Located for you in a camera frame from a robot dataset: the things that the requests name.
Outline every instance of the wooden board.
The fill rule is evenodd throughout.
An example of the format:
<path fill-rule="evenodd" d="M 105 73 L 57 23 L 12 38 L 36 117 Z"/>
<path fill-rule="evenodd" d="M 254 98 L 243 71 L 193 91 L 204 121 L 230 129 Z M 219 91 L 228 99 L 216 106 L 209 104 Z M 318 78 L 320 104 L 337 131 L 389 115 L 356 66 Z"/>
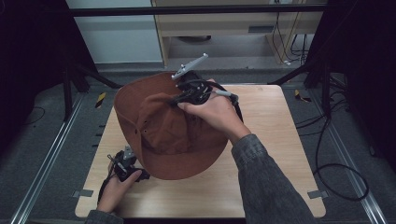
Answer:
<path fill-rule="evenodd" d="M 307 195 L 318 187 L 280 87 L 232 85 L 226 89 L 239 95 L 246 125 L 262 140 L 314 216 L 323 217 L 326 212 L 323 201 L 311 200 Z M 86 217 L 96 208 L 99 188 L 107 175 L 107 154 L 115 155 L 125 145 L 113 109 L 84 185 L 84 189 L 93 190 L 93 195 L 79 198 L 78 217 Z M 231 148 L 229 143 L 209 169 L 191 178 L 165 181 L 152 177 L 136 183 L 117 214 L 121 217 L 244 217 Z"/>

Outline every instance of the gray sweater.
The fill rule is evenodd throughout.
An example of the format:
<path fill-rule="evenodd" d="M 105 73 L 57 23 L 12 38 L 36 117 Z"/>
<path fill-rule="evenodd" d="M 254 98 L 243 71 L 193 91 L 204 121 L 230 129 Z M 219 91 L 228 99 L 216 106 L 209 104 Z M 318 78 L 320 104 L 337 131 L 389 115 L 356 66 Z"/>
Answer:
<path fill-rule="evenodd" d="M 232 153 L 247 223 L 316 223 L 303 198 L 255 134 L 239 140 Z M 122 219 L 92 210 L 86 223 L 118 224 Z"/>

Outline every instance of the floor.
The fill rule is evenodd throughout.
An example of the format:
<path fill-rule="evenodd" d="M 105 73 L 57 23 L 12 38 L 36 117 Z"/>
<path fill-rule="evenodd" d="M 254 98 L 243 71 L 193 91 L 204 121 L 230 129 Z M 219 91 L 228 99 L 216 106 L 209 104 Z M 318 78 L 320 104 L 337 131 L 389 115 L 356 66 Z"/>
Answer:
<path fill-rule="evenodd" d="M 301 48 L 301 39 L 294 47 Z M 291 65 L 277 64 L 265 37 L 261 35 L 212 36 L 206 41 L 201 37 L 181 37 L 173 38 L 169 52 L 170 60 L 166 67 L 139 68 L 122 72 L 104 70 L 101 74 L 125 84 L 153 72 L 177 70 L 182 63 L 188 63 L 203 53 L 207 53 L 209 58 L 201 63 L 196 71 L 203 77 L 213 77 L 224 84 L 267 83 L 283 77 L 300 65 L 300 60 Z M 81 100 L 80 104 L 76 105 L 79 112 L 63 140 L 56 138 L 62 129 L 64 118 L 64 106 L 60 104 L 63 101 L 62 86 L 55 86 L 37 95 L 35 109 L 11 146 L 12 154 L 1 161 L 0 223 L 8 223 L 23 204 L 22 201 L 30 192 L 32 183 L 36 181 L 35 175 L 43 170 L 43 161 L 49 159 L 54 141 L 58 141 L 60 150 L 50 155 L 54 160 L 45 173 L 45 181 L 36 189 L 38 193 L 27 197 L 34 202 L 34 206 L 26 208 L 25 214 L 31 223 L 81 221 L 74 215 L 78 199 L 73 197 L 73 194 L 84 185 L 112 107 L 112 98 L 117 91 L 94 79 L 87 79 L 91 84 L 88 93 L 77 93 L 74 90 L 74 101 Z M 303 80 L 304 74 L 282 87 L 297 127 L 321 113 L 318 106 L 320 87 L 306 90 L 301 83 Z M 296 97 L 296 90 L 300 91 L 302 98 Z M 106 92 L 106 99 L 100 108 L 95 108 L 97 98 L 102 92 Z M 365 136 L 349 112 L 348 103 L 343 102 L 343 95 L 335 94 L 332 99 L 332 105 L 335 106 L 332 111 L 332 123 L 323 134 L 319 147 L 319 132 L 324 119 L 298 129 L 306 156 L 313 171 L 316 168 L 315 155 L 318 148 L 320 164 L 353 161 L 354 167 L 358 168 L 370 186 L 370 198 L 361 202 L 342 199 L 326 188 L 315 175 L 319 189 L 330 194 L 330 197 L 323 199 L 327 214 L 318 218 L 318 223 L 396 223 L 396 174 L 390 170 L 385 160 L 370 155 Z M 358 177 L 339 168 L 323 170 L 322 176 L 336 192 L 357 197 L 356 191 L 360 185 Z M 376 214 L 379 216 L 368 214 L 369 207 L 378 208 Z"/>

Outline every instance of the wall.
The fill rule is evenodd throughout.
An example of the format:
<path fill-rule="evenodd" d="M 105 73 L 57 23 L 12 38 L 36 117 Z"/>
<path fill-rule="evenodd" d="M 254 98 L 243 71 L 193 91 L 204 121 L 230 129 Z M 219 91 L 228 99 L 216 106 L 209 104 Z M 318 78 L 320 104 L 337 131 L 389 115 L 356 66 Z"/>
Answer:
<path fill-rule="evenodd" d="M 70 8 L 151 7 L 149 0 L 66 0 Z M 153 16 L 75 18 L 95 63 L 161 63 Z"/>

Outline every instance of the brown hat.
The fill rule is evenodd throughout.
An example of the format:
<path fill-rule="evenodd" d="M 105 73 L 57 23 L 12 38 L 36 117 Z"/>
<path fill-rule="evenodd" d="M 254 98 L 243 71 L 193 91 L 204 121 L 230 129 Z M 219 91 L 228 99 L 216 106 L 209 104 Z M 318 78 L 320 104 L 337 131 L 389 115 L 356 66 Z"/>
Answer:
<path fill-rule="evenodd" d="M 181 91 L 171 76 L 160 73 L 123 86 L 114 108 L 123 134 L 140 164 L 160 179 L 197 175 L 216 161 L 224 133 L 169 101 Z"/>

